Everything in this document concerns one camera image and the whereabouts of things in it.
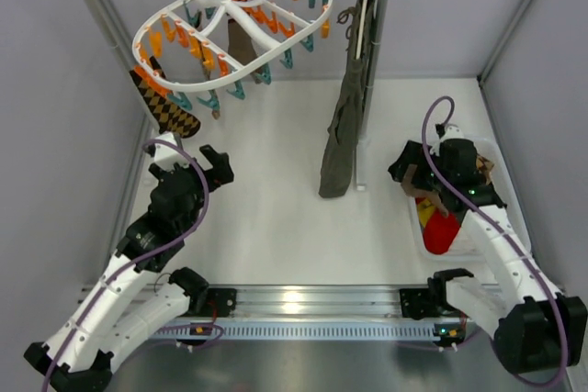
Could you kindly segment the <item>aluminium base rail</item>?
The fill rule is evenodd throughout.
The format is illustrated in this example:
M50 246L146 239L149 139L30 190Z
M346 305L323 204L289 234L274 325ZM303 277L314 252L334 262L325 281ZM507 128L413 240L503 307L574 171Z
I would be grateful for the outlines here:
M437 318L425 286L211 286L186 318Z

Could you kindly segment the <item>plain brown sock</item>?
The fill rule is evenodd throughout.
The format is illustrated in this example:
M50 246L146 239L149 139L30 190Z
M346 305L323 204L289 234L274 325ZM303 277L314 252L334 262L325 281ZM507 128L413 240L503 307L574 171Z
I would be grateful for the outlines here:
M233 18L228 19L228 53L241 65L247 65L257 58L251 37Z
M417 188L413 185L413 177L416 171L416 167L414 164L411 164L402 180L401 180L401 189L405 195L412 198L426 198L428 199L433 206L441 213L444 218L449 216L449 211L446 206L443 204L440 195L436 191L429 191Z

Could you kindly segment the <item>white oval clip hanger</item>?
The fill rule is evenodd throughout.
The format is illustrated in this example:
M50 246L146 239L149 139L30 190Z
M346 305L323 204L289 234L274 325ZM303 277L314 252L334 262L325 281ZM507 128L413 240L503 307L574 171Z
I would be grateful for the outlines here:
M327 38L334 0L175 0L150 16L132 41L133 71L163 95L195 94L243 79L270 84L271 62L290 70L293 50ZM200 80L175 80L156 67L165 50L201 64Z

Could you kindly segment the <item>tan brown argyle sock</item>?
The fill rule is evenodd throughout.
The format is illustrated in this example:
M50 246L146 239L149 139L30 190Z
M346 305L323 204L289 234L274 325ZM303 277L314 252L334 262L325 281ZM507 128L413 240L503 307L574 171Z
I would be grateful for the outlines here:
M208 48L207 42L202 42L198 40L198 49L200 51L200 65L201 70L204 75L204 78L209 81L211 79L210 74L210 62L213 62L213 59L210 58L211 51ZM219 101L219 97L217 91L214 89L208 90L209 98L203 99L201 97L197 97L197 101L202 105L205 106L210 110L210 114L215 120L218 120L221 117L221 104Z

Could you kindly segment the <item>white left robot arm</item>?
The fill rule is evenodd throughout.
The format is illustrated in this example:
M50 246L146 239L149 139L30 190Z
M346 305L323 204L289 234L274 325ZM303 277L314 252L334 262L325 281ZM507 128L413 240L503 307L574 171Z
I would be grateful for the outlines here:
M132 312L127 308L184 247L204 220L210 195L234 180L230 156L200 147L210 167L172 141L151 140L150 174L157 184L146 211L126 229L107 268L63 326L33 342L25 360L43 376L42 390L103 391L126 359L169 321L205 305L209 283L194 270L173 271Z

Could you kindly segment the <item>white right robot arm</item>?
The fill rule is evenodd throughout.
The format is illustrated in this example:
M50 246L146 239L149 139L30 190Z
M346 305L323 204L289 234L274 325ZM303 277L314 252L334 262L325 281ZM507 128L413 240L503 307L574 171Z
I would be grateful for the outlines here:
M470 270L454 268L428 278L428 296L437 308L473 319L513 375L575 366L582 357L587 307L579 297L562 293L538 268L479 157L475 143L464 138L445 139L435 147L409 140L388 168L394 182L418 196L438 196L501 289L495 295Z

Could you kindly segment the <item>olive green hanging garment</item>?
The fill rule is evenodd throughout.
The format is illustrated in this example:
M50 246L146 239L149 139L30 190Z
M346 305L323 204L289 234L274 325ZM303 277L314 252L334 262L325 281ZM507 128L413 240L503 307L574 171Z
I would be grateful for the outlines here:
M357 30L362 0L339 13L337 22L346 24L345 74L333 118L327 129L328 140L322 157L318 194L323 199L344 196L354 171L355 151L364 116L364 90L367 85L367 62L374 20L375 0L368 0L362 52L355 60Z

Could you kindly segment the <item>pile of colourful socks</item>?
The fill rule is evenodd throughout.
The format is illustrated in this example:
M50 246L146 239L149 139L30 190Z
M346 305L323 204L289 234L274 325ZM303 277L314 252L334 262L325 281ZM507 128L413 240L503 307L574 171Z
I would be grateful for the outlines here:
M469 206L504 202L492 182L494 163L476 153L445 153L432 156L432 168L420 152L409 162L405 192L414 200L424 248L433 255L448 253L460 234Z

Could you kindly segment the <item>white plastic basket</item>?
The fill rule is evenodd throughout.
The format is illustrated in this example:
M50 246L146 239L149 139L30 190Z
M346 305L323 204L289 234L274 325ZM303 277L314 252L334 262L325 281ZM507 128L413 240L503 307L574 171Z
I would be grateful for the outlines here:
M472 141L481 155L478 164L487 162L484 167L489 170L489 177L506 204L511 227L526 249L531 251L525 218L498 145L481 137L474 137ZM428 199L409 199L408 210L416 248L426 259L447 263L483 260L474 242L458 226L457 220L454 217L444 218Z

